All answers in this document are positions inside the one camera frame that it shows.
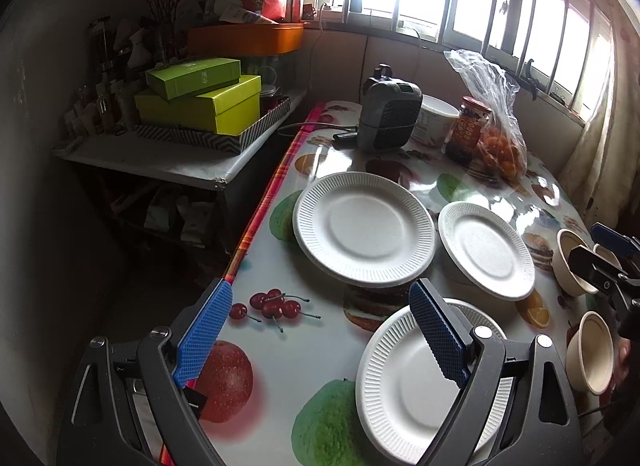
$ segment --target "clear plastic bag of oranges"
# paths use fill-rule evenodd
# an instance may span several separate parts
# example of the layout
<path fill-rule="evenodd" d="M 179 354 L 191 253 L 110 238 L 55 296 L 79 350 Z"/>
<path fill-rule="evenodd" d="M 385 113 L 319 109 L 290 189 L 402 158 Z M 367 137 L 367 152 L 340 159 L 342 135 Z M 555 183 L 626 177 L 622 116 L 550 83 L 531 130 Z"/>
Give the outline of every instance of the clear plastic bag of oranges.
<path fill-rule="evenodd" d="M 520 180 L 527 170 L 527 146 L 513 115 L 513 103 L 520 86 L 478 52 L 461 49 L 444 55 L 469 92 L 493 112 L 482 127 L 478 141 L 482 161 L 488 168 L 499 170 L 504 179 Z"/>

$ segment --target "table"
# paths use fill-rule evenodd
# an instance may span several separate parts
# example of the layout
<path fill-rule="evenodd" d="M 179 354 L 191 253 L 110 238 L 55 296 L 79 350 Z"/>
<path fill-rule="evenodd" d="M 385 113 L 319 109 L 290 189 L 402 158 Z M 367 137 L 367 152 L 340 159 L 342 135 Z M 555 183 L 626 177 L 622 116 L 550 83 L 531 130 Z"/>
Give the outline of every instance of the table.
<path fill-rule="evenodd" d="M 240 155 L 230 157 L 217 150 L 155 141 L 139 137 L 135 132 L 127 132 L 122 135 L 90 137 L 62 159 L 194 188 L 220 191 L 226 188 L 267 139 L 287 120 L 305 94 L 304 90 L 286 92 L 291 100 L 289 113 L 261 134 Z"/>
<path fill-rule="evenodd" d="M 333 101 L 319 104 L 310 121 L 354 125 L 360 106 Z M 529 154 L 527 174 L 510 186 L 446 159 L 439 150 L 409 141 L 402 150 L 380 156 L 332 147 L 335 130 L 301 132 L 271 180 L 262 204 L 242 239 L 226 279 L 234 302 L 249 306 L 256 292 L 280 289 L 309 299 L 303 310 L 321 320 L 280 319 L 228 322 L 205 365 L 196 389 L 240 382 L 244 391 L 205 406 L 201 424 L 229 466 L 351 466 L 386 464 L 364 436 L 354 406 L 354 379 L 371 332 L 345 315 L 349 288 L 316 268 L 302 253 L 290 219 L 295 199 L 314 179 L 347 170 L 369 171 L 409 189 L 435 218 L 448 202 L 466 200 L 490 208 L 523 236 L 536 265 L 534 292 L 523 301 L 502 301 L 471 284 L 440 244 L 424 273 L 444 297 L 467 301 L 491 316 L 508 338 L 531 341 L 544 333 L 564 360 L 571 325 L 579 322 L 593 297 L 561 292 L 550 265 L 562 227 L 593 245 L 557 181 Z M 250 313 L 260 316 L 249 307 Z M 597 405 L 589 396 L 581 412 Z M 489 441 L 476 459 L 487 456 Z"/>

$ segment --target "green box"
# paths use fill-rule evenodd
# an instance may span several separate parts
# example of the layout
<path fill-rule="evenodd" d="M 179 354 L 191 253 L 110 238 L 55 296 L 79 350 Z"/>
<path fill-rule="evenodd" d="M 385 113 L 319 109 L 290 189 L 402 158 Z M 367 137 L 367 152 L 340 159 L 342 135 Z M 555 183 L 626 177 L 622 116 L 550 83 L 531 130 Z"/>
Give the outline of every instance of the green box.
<path fill-rule="evenodd" d="M 260 119 L 260 76 L 240 76 L 233 86 L 165 101 L 152 90 L 135 96 L 143 125 L 193 128 L 239 135 Z"/>
<path fill-rule="evenodd" d="M 145 75 L 150 88 L 165 100 L 171 100 L 238 83 L 240 62 L 227 58 L 191 60 L 179 65 L 153 68 Z"/>

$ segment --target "orange tray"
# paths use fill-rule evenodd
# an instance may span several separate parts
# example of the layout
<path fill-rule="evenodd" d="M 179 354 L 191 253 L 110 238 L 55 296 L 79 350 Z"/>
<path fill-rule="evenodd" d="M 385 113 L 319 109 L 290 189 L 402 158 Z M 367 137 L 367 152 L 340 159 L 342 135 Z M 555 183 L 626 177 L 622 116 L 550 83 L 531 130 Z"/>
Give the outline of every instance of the orange tray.
<path fill-rule="evenodd" d="M 275 56 L 298 50 L 302 33 L 302 23 L 214 25 L 189 29 L 187 45 L 195 56 Z"/>

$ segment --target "window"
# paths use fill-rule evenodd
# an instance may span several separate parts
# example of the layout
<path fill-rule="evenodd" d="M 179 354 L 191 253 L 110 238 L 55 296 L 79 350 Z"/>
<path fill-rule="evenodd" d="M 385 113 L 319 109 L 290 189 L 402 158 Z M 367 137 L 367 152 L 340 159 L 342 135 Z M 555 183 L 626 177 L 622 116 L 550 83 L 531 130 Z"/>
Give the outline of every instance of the window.
<path fill-rule="evenodd" d="M 345 0 L 331 6 L 341 19 Z M 588 121 L 604 88 L 611 52 L 609 22 L 590 0 L 362 0 L 367 24 L 481 52 Z"/>

